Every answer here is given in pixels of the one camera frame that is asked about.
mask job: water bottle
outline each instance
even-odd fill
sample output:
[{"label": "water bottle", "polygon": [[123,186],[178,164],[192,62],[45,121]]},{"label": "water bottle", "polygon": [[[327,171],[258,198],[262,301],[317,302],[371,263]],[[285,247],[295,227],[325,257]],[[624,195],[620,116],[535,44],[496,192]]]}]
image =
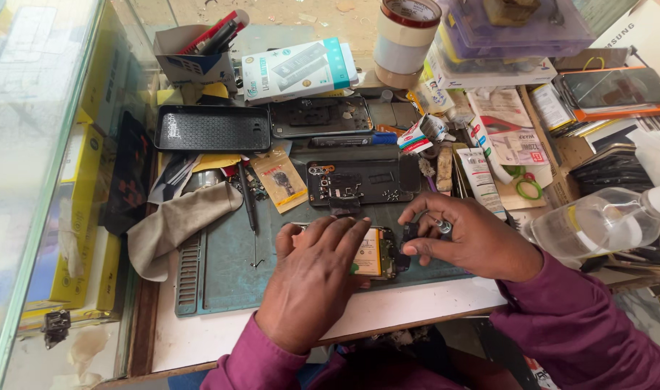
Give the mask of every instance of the water bottle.
[{"label": "water bottle", "polygon": [[533,219],[522,233],[562,261],[645,246],[660,235],[660,186],[642,194],[604,188]]}]

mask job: purple shirt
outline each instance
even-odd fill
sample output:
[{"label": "purple shirt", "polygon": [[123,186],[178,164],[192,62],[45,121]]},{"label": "purple shirt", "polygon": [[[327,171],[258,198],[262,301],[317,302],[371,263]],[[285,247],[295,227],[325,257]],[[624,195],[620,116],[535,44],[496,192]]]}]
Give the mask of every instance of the purple shirt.
[{"label": "purple shirt", "polygon": [[[497,282],[509,305],[496,309],[491,323],[536,359],[560,388],[660,389],[660,347],[634,328],[600,280],[544,253],[544,267],[533,279]],[[307,358],[275,345],[251,316],[234,350],[217,361],[218,368],[210,370],[200,388],[299,389],[295,374]],[[310,387],[345,364],[335,353]],[[384,388],[381,383],[388,378],[393,389],[463,389],[417,366],[399,372],[384,367],[366,375],[375,376],[375,388]]]}]

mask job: left hand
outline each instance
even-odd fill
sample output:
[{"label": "left hand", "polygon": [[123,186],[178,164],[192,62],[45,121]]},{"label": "left hand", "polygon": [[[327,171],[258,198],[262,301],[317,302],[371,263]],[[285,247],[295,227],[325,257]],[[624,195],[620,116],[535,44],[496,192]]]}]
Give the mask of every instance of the left hand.
[{"label": "left hand", "polygon": [[365,276],[349,270],[371,221],[322,217],[303,236],[294,224],[277,234],[277,266],[255,315],[260,329],[283,350],[303,355],[337,322]]}]

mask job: finger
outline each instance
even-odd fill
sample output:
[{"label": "finger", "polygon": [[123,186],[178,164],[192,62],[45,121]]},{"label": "finger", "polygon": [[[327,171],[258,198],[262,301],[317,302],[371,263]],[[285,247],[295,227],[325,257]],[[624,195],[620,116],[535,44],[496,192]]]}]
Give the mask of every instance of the finger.
[{"label": "finger", "polygon": [[419,237],[425,237],[431,228],[436,226],[436,221],[433,217],[427,215],[427,213],[424,213],[417,223],[419,224],[419,229],[417,230],[417,236]]},{"label": "finger", "polygon": [[292,236],[298,235],[303,231],[301,226],[294,224],[286,224],[277,233],[274,238],[274,247],[277,249],[277,261],[289,256],[289,253],[294,250],[294,239]]},{"label": "finger", "polygon": [[427,237],[437,239],[440,236],[441,236],[441,230],[439,230],[438,227],[432,227]]},{"label": "finger", "polygon": [[462,206],[462,201],[452,196],[439,194],[438,192],[424,192],[407,205],[397,222],[404,225],[412,221],[415,215],[425,209],[440,213],[448,221],[454,222],[459,215],[458,209]]},{"label": "finger", "polygon": [[337,245],[340,244],[340,240],[344,234],[354,226],[356,220],[352,217],[339,218],[337,221],[330,224],[330,226],[325,228],[325,232],[318,239],[316,245],[322,245],[325,248],[331,249],[332,251],[337,248]]},{"label": "finger", "polygon": [[371,219],[369,217],[357,221],[356,224],[344,234],[342,240],[340,240],[340,244],[335,248],[335,253],[339,255],[340,259],[343,259],[344,265],[346,266],[345,268],[347,270],[344,272],[348,272],[349,268],[352,266],[354,257],[359,251],[359,246],[361,246],[361,242],[364,240],[364,237],[370,228]]},{"label": "finger", "polygon": [[358,289],[367,289],[371,287],[371,280],[367,276],[350,275],[342,290],[342,299],[344,304],[352,297],[352,294]]},{"label": "finger", "polygon": [[318,239],[323,235],[323,232],[325,232],[325,229],[335,221],[337,221],[337,217],[329,215],[327,217],[320,217],[311,222],[306,228],[304,239],[301,240],[300,243],[301,246],[308,248],[309,246],[315,245],[318,242]]},{"label": "finger", "polygon": [[420,263],[426,260],[424,256],[436,257],[452,263],[457,258],[458,245],[461,244],[433,238],[417,238],[406,242],[402,252],[405,255],[421,255]]}]

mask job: small plastic bag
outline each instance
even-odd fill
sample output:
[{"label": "small plastic bag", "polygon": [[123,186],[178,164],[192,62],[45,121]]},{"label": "small plastic bag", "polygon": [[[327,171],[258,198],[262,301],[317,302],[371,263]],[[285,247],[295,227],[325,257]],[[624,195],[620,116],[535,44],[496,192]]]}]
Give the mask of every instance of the small plastic bag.
[{"label": "small plastic bag", "polygon": [[258,158],[251,159],[250,164],[280,214],[308,200],[306,184],[283,148],[276,147]]}]

